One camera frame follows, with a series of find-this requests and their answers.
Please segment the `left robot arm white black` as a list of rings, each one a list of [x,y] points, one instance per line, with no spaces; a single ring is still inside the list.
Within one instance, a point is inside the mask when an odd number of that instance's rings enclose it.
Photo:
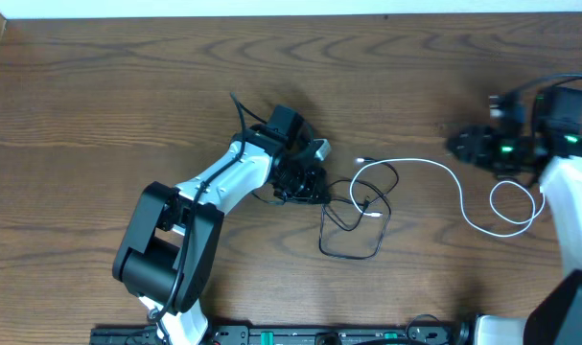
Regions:
[[[242,124],[227,152],[173,187],[152,182],[140,195],[112,265],[113,277],[147,308],[158,344],[199,344],[209,328],[199,297],[215,259],[224,218],[270,185],[280,203],[323,204],[331,197],[322,163],[328,140],[277,105],[266,121]]]

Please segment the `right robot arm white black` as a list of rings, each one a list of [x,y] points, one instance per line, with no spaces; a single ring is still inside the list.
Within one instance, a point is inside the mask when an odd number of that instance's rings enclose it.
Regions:
[[[527,318],[478,317],[471,341],[582,344],[582,90],[539,90],[528,120],[517,91],[493,97],[490,110],[497,126],[467,126],[446,148],[504,181],[532,173],[552,214],[564,279]]]

